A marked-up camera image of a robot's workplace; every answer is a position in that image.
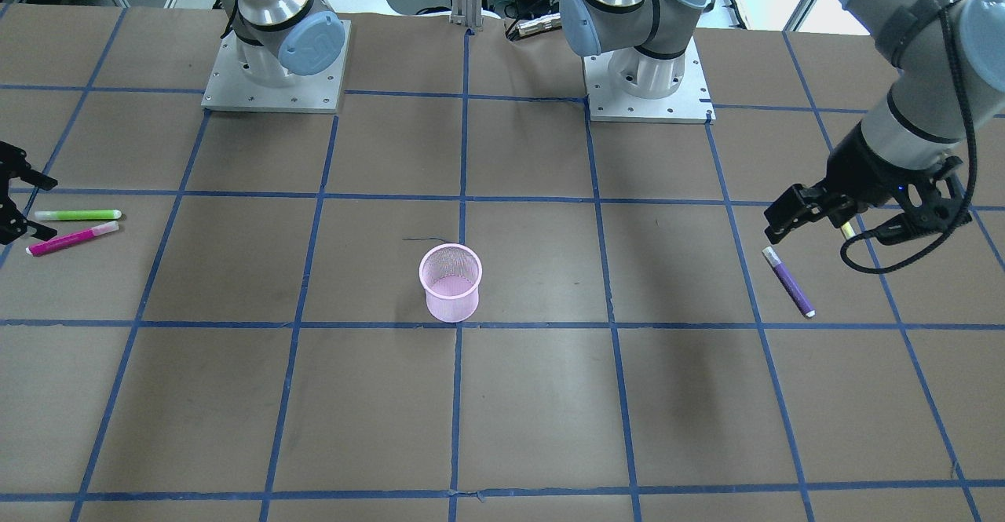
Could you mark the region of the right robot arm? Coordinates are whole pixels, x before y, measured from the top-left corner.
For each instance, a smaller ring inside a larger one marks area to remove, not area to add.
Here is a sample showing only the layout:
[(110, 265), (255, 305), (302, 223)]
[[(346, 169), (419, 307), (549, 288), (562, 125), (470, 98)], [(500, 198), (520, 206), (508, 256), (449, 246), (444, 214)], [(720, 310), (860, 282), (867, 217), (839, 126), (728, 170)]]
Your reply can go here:
[(203, 100), (213, 111), (334, 113), (349, 24), (324, 0), (220, 0), (228, 21)]

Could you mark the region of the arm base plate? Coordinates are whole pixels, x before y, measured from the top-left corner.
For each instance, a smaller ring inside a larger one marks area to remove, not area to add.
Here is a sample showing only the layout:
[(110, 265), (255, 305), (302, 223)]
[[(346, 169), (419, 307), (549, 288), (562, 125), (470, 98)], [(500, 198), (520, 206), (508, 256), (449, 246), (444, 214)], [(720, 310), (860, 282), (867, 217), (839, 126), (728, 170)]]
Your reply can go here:
[(583, 58), (590, 118), (597, 122), (674, 122), (707, 124), (717, 120), (694, 39), (682, 56), (647, 57), (619, 49)]
[(230, 113), (299, 113), (336, 115), (349, 55), (352, 22), (338, 59), (319, 74), (295, 75), (281, 67), (263, 46), (251, 46), (230, 33), (222, 40), (201, 106)]

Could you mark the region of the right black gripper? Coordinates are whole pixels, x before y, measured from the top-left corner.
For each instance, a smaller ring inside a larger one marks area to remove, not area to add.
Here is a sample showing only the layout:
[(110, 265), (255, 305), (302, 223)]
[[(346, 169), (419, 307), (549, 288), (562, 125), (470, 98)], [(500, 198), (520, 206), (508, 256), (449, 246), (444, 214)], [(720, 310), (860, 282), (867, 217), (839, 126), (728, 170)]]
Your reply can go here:
[(10, 244), (23, 236), (35, 237), (40, 242), (53, 239), (57, 230), (23, 217), (10, 195), (12, 180), (21, 180), (44, 192), (50, 192), (60, 183), (33, 168), (25, 150), (1, 142), (1, 243)]

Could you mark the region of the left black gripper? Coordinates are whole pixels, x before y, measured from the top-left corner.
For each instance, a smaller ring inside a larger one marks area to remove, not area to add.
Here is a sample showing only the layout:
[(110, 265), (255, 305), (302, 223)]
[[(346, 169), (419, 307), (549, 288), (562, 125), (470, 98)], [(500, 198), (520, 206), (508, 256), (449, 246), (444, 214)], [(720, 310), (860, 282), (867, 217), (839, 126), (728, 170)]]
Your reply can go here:
[(922, 170), (895, 166), (872, 152), (857, 126), (828, 157), (821, 183), (793, 184), (765, 208), (766, 239), (769, 244), (782, 243), (793, 230), (825, 217), (839, 228), (869, 207), (890, 200), (897, 200), (902, 211), (872, 229), (880, 242), (951, 235), (972, 221), (968, 211), (956, 221), (965, 192), (956, 175), (962, 165), (960, 157), (944, 155)]

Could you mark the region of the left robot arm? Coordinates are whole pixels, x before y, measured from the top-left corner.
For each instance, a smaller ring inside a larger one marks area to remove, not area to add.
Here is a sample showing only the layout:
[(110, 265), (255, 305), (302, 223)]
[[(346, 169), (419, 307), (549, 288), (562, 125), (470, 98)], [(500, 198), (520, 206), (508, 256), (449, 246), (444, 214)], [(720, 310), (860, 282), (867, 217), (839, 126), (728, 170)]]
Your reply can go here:
[[(765, 211), (770, 243), (809, 222), (836, 227), (895, 200), (901, 214), (870, 232), (882, 244), (950, 232), (969, 221), (973, 188), (951, 150), (1003, 108), (1003, 0), (839, 0), (900, 72), (830, 154), (824, 178), (794, 184)], [(657, 99), (676, 90), (708, 0), (560, 0), (568, 46), (618, 53), (620, 85)]]

